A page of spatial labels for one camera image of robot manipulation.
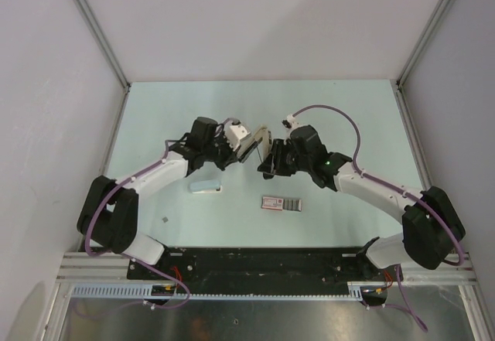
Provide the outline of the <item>red staple box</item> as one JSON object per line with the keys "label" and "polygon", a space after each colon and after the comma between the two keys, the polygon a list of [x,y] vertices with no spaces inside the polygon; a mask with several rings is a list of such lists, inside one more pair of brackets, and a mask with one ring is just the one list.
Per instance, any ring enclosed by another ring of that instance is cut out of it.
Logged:
{"label": "red staple box", "polygon": [[263,210],[301,212],[302,201],[295,198],[263,196],[261,198],[261,208]]}

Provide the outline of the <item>light blue stapler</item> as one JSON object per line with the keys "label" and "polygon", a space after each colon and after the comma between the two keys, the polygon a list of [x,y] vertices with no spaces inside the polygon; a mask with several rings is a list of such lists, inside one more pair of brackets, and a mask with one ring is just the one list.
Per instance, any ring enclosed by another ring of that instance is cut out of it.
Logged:
{"label": "light blue stapler", "polygon": [[190,183],[189,191],[192,194],[220,193],[222,191],[222,185],[218,179],[196,181]]}

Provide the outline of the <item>black staple remover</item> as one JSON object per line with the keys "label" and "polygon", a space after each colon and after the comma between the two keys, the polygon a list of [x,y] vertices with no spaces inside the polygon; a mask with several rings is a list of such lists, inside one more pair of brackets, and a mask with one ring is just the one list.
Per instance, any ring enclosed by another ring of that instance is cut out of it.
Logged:
{"label": "black staple remover", "polygon": [[269,156],[272,145],[271,132],[266,124],[262,124],[256,129],[254,140],[258,145],[259,159],[263,162]]}

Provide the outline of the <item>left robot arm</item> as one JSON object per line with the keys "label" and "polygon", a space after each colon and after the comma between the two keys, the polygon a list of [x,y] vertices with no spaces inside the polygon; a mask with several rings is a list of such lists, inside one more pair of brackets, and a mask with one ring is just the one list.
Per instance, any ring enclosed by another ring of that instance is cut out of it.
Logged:
{"label": "left robot arm", "polygon": [[153,278],[164,278],[171,269],[163,255],[164,244],[138,229],[139,204],[166,186],[190,176],[205,163],[225,170],[243,163],[258,150],[266,158],[271,150],[271,132],[265,125],[255,131],[236,118],[219,123],[198,117],[187,133],[167,140],[161,158],[144,169],[120,179],[98,176],[91,183],[77,229],[84,236],[84,249],[90,255],[95,242],[104,251],[143,261]]}

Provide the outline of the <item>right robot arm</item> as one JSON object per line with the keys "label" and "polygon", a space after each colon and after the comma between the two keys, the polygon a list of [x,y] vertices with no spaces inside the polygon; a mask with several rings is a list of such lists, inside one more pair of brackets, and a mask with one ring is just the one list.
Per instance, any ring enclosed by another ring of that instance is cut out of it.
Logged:
{"label": "right robot arm", "polygon": [[399,234],[375,237],[360,249],[357,272],[366,280],[396,264],[414,262],[435,270],[466,234],[444,190],[400,188],[359,172],[351,157],[327,151],[310,125],[292,130],[287,138],[272,138],[265,130],[260,143],[258,171],[265,179],[305,172],[318,187],[354,196],[400,223]]}

